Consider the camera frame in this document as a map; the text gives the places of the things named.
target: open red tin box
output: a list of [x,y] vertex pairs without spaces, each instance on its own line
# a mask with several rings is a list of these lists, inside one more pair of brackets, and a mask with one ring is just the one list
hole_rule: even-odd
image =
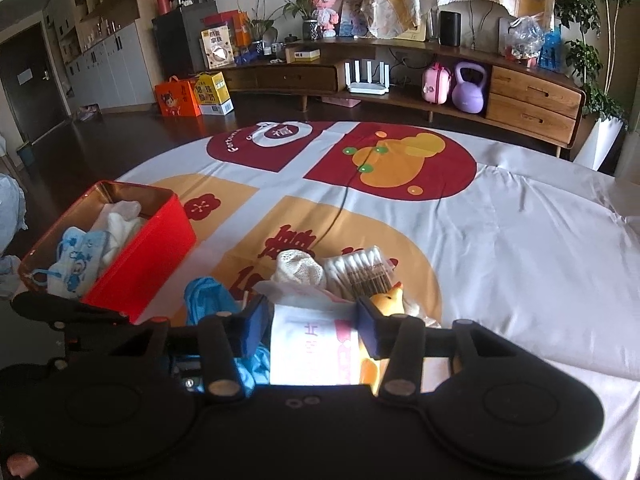
[[29,290],[46,292],[30,275],[35,269],[48,269],[55,263],[64,232],[71,226],[88,231],[104,204],[121,200],[140,202],[140,216],[146,222],[81,301],[124,312],[135,322],[196,241],[182,204],[170,189],[107,180],[97,182],[22,260],[18,273],[24,285]]

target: mask ear loop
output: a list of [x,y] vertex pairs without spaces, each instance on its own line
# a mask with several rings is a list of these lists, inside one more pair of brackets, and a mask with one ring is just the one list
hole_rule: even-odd
[[39,280],[36,280],[34,278],[34,275],[36,275],[36,274],[46,274],[47,276],[55,276],[56,278],[62,279],[62,274],[60,274],[59,272],[56,272],[55,270],[34,269],[34,271],[31,272],[30,274],[27,274],[26,277],[29,278],[37,286],[47,286],[47,282],[46,282],[46,280],[44,282],[40,282]]

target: pink doll figurine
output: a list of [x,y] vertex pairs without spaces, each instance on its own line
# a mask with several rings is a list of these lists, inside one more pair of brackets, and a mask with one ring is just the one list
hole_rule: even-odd
[[335,36],[334,25],[338,23],[338,13],[331,7],[335,0],[311,0],[316,10],[313,17],[318,20],[318,25],[322,29],[323,38],[333,38]]

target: rubber chicken toy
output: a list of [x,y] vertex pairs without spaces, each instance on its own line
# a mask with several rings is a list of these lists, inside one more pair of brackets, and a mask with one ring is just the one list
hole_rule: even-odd
[[[384,316],[404,314],[404,307],[402,307],[402,283],[400,282],[396,283],[386,294],[375,294],[370,298],[370,300]],[[367,352],[362,339],[358,338],[358,341],[360,342],[361,359],[360,384],[368,384],[371,386],[373,393],[377,394],[378,387],[380,386],[381,361],[375,361],[369,357],[369,353]]]

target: cabinet handle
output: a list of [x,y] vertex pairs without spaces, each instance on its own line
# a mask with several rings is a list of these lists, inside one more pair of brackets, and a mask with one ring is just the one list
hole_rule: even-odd
[[549,92],[545,92],[544,90],[541,90],[540,88],[535,88],[534,86],[527,87],[527,90],[533,90],[535,92],[540,92],[541,94],[544,94],[545,97],[549,97]]
[[520,114],[520,115],[523,119],[526,119],[527,121],[536,121],[539,124],[542,124],[544,122],[542,119],[534,117],[533,115],[527,115],[527,114]]

